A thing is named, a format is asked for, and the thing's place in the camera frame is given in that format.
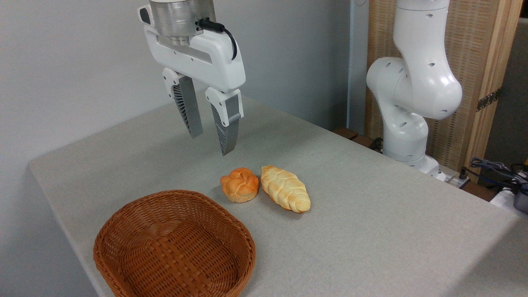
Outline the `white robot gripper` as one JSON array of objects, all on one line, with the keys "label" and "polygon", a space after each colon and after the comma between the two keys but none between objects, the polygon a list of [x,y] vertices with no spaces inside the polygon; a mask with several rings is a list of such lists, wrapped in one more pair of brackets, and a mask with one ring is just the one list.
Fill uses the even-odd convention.
[{"label": "white robot gripper", "polygon": [[239,120],[244,117],[241,92],[245,68],[234,39],[225,32],[205,29],[215,23],[212,4],[149,4],[138,9],[153,58],[166,68],[167,94],[177,104],[192,138],[203,133],[193,80],[210,86],[211,104],[222,155],[234,150]]}]

